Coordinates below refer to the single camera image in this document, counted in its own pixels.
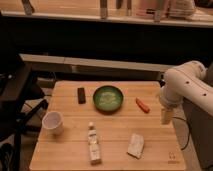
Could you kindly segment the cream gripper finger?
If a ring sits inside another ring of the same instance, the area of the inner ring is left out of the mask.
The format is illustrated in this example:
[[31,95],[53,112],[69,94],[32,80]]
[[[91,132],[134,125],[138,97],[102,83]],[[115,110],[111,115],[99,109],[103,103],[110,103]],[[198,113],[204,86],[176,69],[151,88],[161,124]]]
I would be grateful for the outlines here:
[[173,117],[173,109],[172,108],[163,108],[161,111],[161,123],[169,124]]

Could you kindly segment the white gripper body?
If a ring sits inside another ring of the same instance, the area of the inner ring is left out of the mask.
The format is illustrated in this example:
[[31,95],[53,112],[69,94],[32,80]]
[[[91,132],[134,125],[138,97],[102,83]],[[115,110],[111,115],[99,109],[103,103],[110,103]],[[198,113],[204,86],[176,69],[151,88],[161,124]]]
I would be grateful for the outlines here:
[[159,92],[159,102],[165,108],[176,108],[183,101],[183,97],[171,90],[168,86],[163,86]]

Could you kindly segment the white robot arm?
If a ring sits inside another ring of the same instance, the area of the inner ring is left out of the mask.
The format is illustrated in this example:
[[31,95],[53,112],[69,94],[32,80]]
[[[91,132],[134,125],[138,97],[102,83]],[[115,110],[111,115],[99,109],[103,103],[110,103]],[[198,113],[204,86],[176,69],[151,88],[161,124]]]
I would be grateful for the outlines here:
[[213,116],[213,87],[203,81],[207,69],[199,61],[189,61],[164,73],[165,85],[159,92],[163,106],[161,123],[169,124],[173,109],[186,98]]

